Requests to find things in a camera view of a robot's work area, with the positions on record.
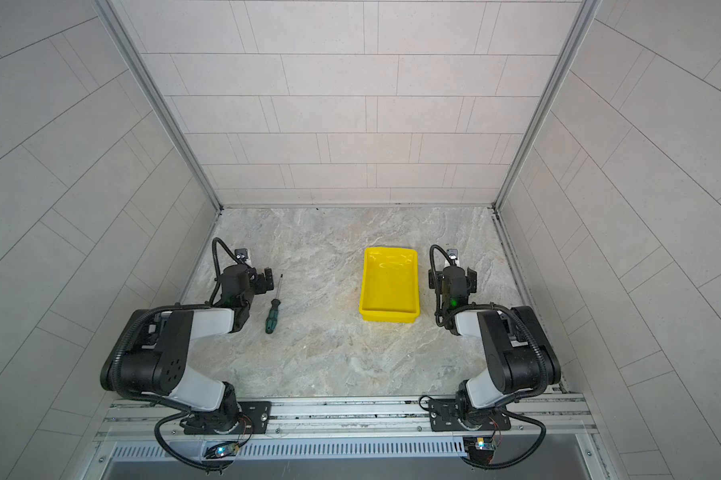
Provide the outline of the green handled screwdriver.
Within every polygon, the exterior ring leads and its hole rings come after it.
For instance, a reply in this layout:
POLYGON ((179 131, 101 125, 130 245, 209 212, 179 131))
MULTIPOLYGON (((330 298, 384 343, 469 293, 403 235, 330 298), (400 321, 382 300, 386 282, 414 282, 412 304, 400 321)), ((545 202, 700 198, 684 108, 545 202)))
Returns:
POLYGON ((280 288, 282 287, 282 280, 284 275, 278 278, 278 285, 276 286, 276 296, 270 302, 270 310, 268 310, 268 317, 266 318, 266 334, 273 334, 278 325, 278 314, 280 314, 280 288))

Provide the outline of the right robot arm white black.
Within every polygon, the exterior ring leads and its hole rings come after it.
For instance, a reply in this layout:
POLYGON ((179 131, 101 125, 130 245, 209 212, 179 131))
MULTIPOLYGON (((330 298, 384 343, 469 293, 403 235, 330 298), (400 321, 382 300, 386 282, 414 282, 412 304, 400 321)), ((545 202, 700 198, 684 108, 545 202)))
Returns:
POLYGON ((560 362, 534 309, 508 308, 470 300, 477 291, 477 272, 448 265, 429 271, 436 294, 437 325, 456 336, 482 342, 486 369, 460 384, 450 414, 466 430, 487 425, 505 428, 500 409, 546 392, 561 381, 560 362))

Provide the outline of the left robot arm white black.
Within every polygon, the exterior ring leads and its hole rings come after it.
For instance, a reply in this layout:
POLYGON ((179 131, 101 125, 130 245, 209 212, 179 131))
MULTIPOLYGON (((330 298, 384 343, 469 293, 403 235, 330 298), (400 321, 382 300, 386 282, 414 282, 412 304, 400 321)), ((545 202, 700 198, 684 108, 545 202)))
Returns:
POLYGON ((190 344, 236 333, 250 317, 252 300, 274 290, 274 275, 248 264, 228 266, 210 305, 169 305, 136 310, 100 372, 100 385, 124 399, 176 409, 186 435, 264 434, 272 404, 240 402, 234 386, 188 365, 190 344))

